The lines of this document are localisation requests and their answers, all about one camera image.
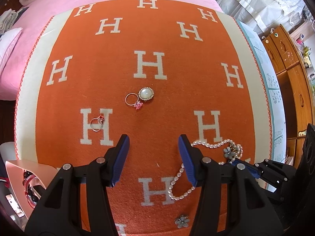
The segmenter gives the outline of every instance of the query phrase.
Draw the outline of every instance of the wooden cabinet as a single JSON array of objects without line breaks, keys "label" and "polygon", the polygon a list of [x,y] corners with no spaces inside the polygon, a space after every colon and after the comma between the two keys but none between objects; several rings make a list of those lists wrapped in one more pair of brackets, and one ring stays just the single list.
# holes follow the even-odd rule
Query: wooden cabinet
[{"label": "wooden cabinet", "polygon": [[294,156],[298,167],[308,123],[315,124],[314,94],[310,87],[304,62],[289,34],[282,25],[264,39],[263,44],[270,57],[279,82],[287,132],[287,155]]},{"label": "wooden cabinet", "polygon": [[294,44],[291,43],[289,34],[285,31],[282,25],[278,26],[270,37],[277,47],[286,69],[289,69],[299,62],[298,54],[293,46]]},{"label": "wooden cabinet", "polygon": [[302,67],[298,65],[289,69],[288,76],[294,97],[298,136],[299,132],[305,131],[312,122],[311,99]]},{"label": "wooden cabinet", "polygon": [[268,36],[262,42],[264,47],[270,57],[273,68],[275,69],[276,74],[281,73],[285,70],[284,64],[282,62],[282,58],[277,50],[277,47],[273,43],[271,36]]}]

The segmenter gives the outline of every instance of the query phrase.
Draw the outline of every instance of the pillow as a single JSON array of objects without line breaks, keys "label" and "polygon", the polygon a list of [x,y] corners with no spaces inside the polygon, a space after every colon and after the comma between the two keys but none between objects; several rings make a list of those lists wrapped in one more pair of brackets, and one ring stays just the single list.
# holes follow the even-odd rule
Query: pillow
[{"label": "pillow", "polygon": [[10,54],[21,35],[22,28],[14,28],[5,32],[0,37],[0,75],[10,57]]}]

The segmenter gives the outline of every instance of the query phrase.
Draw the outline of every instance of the black bead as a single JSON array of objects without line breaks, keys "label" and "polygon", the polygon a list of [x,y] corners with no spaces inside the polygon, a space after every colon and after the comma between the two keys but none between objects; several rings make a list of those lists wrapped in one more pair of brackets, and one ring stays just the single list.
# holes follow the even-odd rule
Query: black bead
[{"label": "black bead", "polygon": [[30,175],[32,175],[33,173],[30,171],[25,171],[24,172],[24,179],[27,179]]},{"label": "black bead", "polygon": [[38,201],[39,201],[39,198],[38,198],[37,196],[33,195],[33,196],[31,197],[31,200],[32,200],[32,202],[33,202],[34,204],[37,204]]},{"label": "black bead", "polygon": [[31,189],[27,190],[27,196],[32,197],[34,195],[34,193],[32,192]]}]

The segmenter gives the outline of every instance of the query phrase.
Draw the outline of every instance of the pink gemstone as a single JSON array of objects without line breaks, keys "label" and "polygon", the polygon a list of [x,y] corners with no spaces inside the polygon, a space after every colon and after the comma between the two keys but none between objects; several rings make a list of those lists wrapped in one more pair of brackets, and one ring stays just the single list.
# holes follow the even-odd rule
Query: pink gemstone
[{"label": "pink gemstone", "polygon": [[134,107],[136,108],[136,110],[138,110],[141,108],[142,105],[143,103],[141,103],[140,101],[137,101],[136,104],[134,104]]}]

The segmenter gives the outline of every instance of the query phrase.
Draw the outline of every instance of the white h pattern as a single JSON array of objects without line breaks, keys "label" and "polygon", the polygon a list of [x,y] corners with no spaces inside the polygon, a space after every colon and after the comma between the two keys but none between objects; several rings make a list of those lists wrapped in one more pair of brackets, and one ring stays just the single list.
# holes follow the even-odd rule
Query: white h pattern
[{"label": "white h pattern", "polygon": [[152,182],[152,178],[138,178],[138,182],[143,185],[143,197],[144,202],[141,203],[141,206],[154,206],[154,203],[150,201],[151,195],[165,195],[165,201],[162,202],[163,205],[173,204],[174,200],[169,197],[167,190],[173,177],[161,177],[161,182],[165,182],[165,189],[161,191],[150,191],[149,183]]},{"label": "white h pattern", "polygon": [[202,117],[204,116],[204,111],[194,111],[194,114],[198,119],[198,130],[199,130],[199,140],[207,142],[207,139],[204,138],[204,130],[215,130],[214,142],[221,142],[222,137],[220,137],[220,127],[219,127],[219,115],[220,111],[211,111],[211,114],[215,117],[215,123],[212,125],[204,125]]},{"label": "white h pattern", "polygon": [[79,7],[79,11],[77,12],[76,15],[74,15],[74,17],[80,16],[81,15],[80,12],[82,12],[82,11],[86,11],[84,14],[91,12],[91,9],[92,9],[94,4],[95,3],[89,4],[89,7],[86,9],[83,9],[86,5]]},{"label": "white h pattern", "polygon": [[209,13],[209,14],[205,14],[203,9],[200,9],[200,8],[197,8],[197,9],[200,10],[200,12],[201,12],[201,17],[202,17],[202,18],[208,19],[208,18],[206,17],[206,16],[208,16],[208,17],[211,17],[211,19],[212,19],[213,22],[218,23],[218,22],[215,20],[215,18],[213,17],[212,12],[207,11],[207,13]]},{"label": "white h pattern", "polygon": [[152,6],[150,7],[150,9],[158,9],[156,6],[155,6],[155,2],[157,0],[150,0],[151,3],[149,2],[143,2],[144,0],[139,0],[139,6],[137,6],[137,8],[145,8],[145,6],[143,6],[144,4],[151,4]]},{"label": "white h pattern", "polygon": [[157,67],[157,75],[154,76],[155,79],[166,80],[167,76],[163,75],[163,64],[162,64],[162,56],[164,53],[162,52],[153,52],[153,55],[157,57],[157,62],[143,62],[143,55],[145,55],[144,51],[134,51],[135,54],[138,55],[138,63],[137,69],[138,72],[133,74],[134,78],[146,78],[146,74],[143,73],[143,66],[153,66]]},{"label": "white h pattern", "polygon": [[233,74],[230,74],[229,72],[228,72],[228,70],[227,70],[227,67],[228,67],[228,65],[227,64],[225,64],[225,63],[221,63],[221,65],[224,67],[224,70],[225,70],[225,74],[226,74],[226,79],[227,79],[227,83],[226,83],[226,85],[228,86],[228,87],[234,87],[234,85],[233,85],[233,83],[231,83],[231,77],[233,77],[233,78],[236,78],[237,79],[237,87],[238,88],[241,88],[241,89],[243,89],[244,87],[243,87],[243,85],[241,84],[241,80],[240,80],[240,78],[239,78],[239,75],[238,75],[238,67],[237,66],[232,66],[232,68],[234,69],[234,71],[235,71],[235,74],[233,75]]},{"label": "white h pattern", "polygon": [[125,224],[115,224],[115,225],[119,228],[119,230],[117,230],[117,232],[120,234],[120,236],[126,236],[125,227],[127,225],[125,225]]},{"label": "white h pattern", "polygon": [[189,36],[186,34],[186,32],[195,33],[195,35],[196,35],[195,40],[203,41],[198,34],[197,26],[190,24],[190,26],[193,28],[193,30],[189,30],[189,29],[184,28],[185,23],[183,23],[183,22],[176,22],[176,23],[179,24],[181,27],[182,34],[180,35],[180,37],[189,38]]},{"label": "white h pattern", "polygon": [[59,63],[59,60],[56,60],[56,61],[53,62],[53,70],[51,71],[50,78],[49,78],[49,81],[47,82],[46,86],[54,84],[53,77],[54,77],[55,73],[62,72],[62,76],[59,78],[58,82],[62,82],[62,81],[66,81],[67,80],[66,72],[67,72],[69,60],[72,59],[72,57],[73,56],[65,57],[65,59],[64,59],[65,65],[64,65],[64,67],[59,68],[59,69],[56,69],[57,64]]},{"label": "white h pattern", "polygon": [[[80,111],[83,114],[83,139],[80,139],[80,143],[83,145],[91,145],[92,140],[89,139],[89,132],[88,130],[91,130],[90,121],[88,120],[88,114],[92,113],[91,108],[87,109],[81,109]],[[103,120],[103,139],[100,140],[100,145],[107,145],[107,146],[113,146],[114,143],[112,140],[109,140],[109,114],[113,113],[113,109],[106,109],[106,108],[100,108],[100,114],[104,116]],[[93,123],[94,129],[99,129],[100,125],[98,123]]]},{"label": "white h pattern", "polygon": [[105,22],[107,20],[108,20],[108,18],[100,20],[100,22],[101,22],[100,29],[95,35],[105,33],[105,31],[103,31],[104,27],[114,27],[114,30],[111,30],[111,34],[112,33],[120,33],[120,30],[118,30],[118,27],[119,27],[119,22],[120,22],[120,20],[122,20],[122,18],[114,18],[114,20],[115,20],[114,24],[105,24]]}]

